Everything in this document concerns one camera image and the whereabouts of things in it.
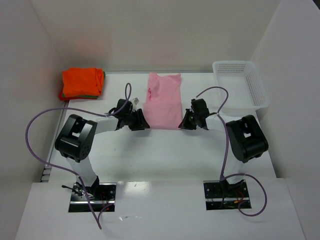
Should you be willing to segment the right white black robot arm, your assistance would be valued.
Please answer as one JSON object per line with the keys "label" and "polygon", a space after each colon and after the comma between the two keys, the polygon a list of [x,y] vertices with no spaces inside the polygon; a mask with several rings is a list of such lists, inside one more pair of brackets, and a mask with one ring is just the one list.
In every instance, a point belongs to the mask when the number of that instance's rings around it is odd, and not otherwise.
{"label": "right white black robot arm", "polygon": [[268,141],[256,118],[249,114],[234,117],[217,112],[210,113],[204,99],[192,99],[182,122],[183,130],[219,131],[225,134],[225,150],[219,175],[220,192],[230,195],[244,182],[242,167],[249,160],[259,158],[269,148]]}

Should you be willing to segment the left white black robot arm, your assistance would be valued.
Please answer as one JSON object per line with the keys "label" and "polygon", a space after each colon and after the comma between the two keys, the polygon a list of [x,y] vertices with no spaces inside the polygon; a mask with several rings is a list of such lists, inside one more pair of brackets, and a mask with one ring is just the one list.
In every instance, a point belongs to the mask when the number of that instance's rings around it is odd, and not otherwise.
{"label": "left white black robot arm", "polygon": [[109,111],[113,116],[100,117],[96,120],[87,120],[76,114],[67,118],[54,147],[67,160],[72,171],[77,173],[72,191],[79,197],[85,197],[85,191],[91,200],[103,194],[99,177],[89,159],[95,135],[114,132],[125,126],[131,131],[150,128],[142,109],[137,108],[138,103],[138,98],[129,101],[120,99],[117,106]]}

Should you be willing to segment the pink t shirt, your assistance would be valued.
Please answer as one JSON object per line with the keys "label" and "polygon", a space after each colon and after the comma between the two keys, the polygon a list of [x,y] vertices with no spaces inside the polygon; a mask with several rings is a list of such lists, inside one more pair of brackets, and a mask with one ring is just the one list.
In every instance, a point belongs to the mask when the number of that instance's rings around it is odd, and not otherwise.
{"label": "pink t shirt", "polygon": [[151,129],[178,130],[182,122],[181,74],[151,72],[143,114]]}

